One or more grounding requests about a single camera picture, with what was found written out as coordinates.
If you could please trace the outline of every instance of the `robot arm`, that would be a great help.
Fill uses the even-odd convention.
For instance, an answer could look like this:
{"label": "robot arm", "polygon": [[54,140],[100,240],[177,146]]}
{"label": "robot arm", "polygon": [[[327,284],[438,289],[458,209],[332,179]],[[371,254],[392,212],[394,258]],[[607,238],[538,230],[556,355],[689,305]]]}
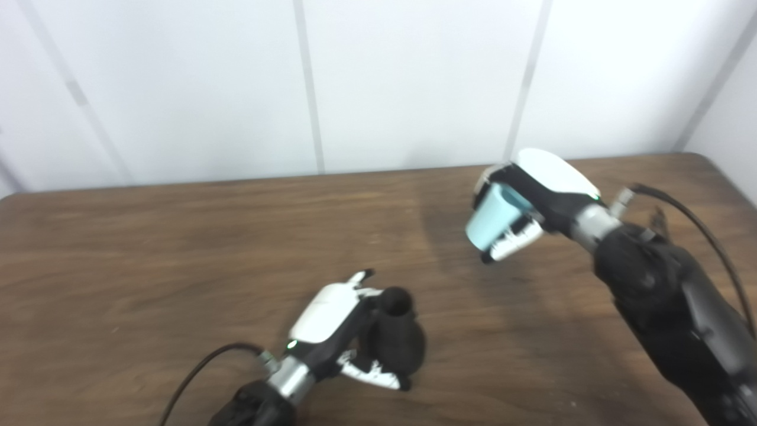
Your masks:
{"label": "robot arm", "polygon": [[[360,271],[347,282],[323,287],[290,330],[283,360],[270,363],[275,365],[270,377],[240,388],[210,426],[293,424],[295,408],[310,388],[340,373],[379,387],[409,390],[408,376],[422,364],[425,338],[414,321],[410,295],[399,287],[363,288],[371,275],[371,270]],[[392,327],[382,327],[384,315],[394,317]],[[412,340],[398,340],[398,334]],[[411,359],[384,355],[380,349],[388,337],[409,348],[403,353]],[[349,349],[358,338],[361,349]]]}
{"label": "robot arm", "polygon": [[[498,188],[518,197],[501,196]],[[689,396],[705,420],[711,426],[757,425],[754,339],[691,254],[620,220],[632,192],[607,208],[585,177],[535,149],[522,151],[514,164],[487,169],[476,189],[476,212],[466,230],[484,259],[504,257],[495,255],[502,232],[501,238],[515,244],[503,222],[492,219],[507,216],[504,224],[512,226],[513,208],[544,230],[576,241],[593,256],[595,274],[660,373]],[[506,205],[497,205],[498,199]]]}

